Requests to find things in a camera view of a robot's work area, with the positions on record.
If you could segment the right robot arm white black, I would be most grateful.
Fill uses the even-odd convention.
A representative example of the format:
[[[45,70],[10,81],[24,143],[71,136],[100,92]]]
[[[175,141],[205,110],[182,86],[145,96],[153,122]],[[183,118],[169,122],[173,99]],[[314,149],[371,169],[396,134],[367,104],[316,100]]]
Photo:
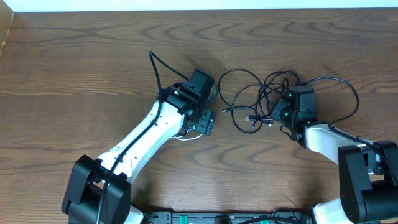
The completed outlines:
[[[318,120],[315,92],[293,86],[271,113],[303,148],[338,165],[340,196],[313,207],[315,223],[377,223],[397,218],[397,144],[374,142]]]

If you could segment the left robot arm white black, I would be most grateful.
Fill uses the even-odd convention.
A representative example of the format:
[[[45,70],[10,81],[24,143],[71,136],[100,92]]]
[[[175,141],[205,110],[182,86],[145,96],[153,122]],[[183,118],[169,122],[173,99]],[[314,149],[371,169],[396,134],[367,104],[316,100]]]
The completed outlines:
[[[131,204],[138,174],[170,138],[196,131],[209,135],[216,114],[206,108],[214,79],[196,69],[186,82],[161,90],[149,114],[117,145],[96,159],[82,155],[74,164],[62,202],[70,223],[142,223]]]

